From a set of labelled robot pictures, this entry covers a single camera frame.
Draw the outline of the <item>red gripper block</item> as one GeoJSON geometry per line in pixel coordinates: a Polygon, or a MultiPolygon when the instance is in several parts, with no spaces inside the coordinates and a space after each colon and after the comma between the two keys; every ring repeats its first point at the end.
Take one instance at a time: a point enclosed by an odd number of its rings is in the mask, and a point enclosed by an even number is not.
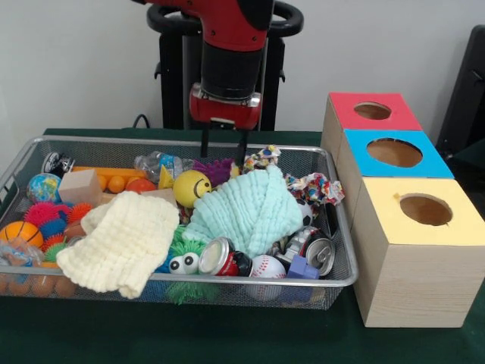
{"type": "MultiPolygon", "coordinates": [[[[195,121],[232,124],[236,129],[241,130],[236,154],[238,165],[244,164],[249,130],[257,125],[261,116],[261,107],[260,93],[253,93],[244,100],[216,99],[206,93],[200,83],[194,83],[189,93],[189,112],[195,121]]],[[[208,156],[209,130],[209,125],[202,128],[200,152],[202,158],[208,156]]]]}

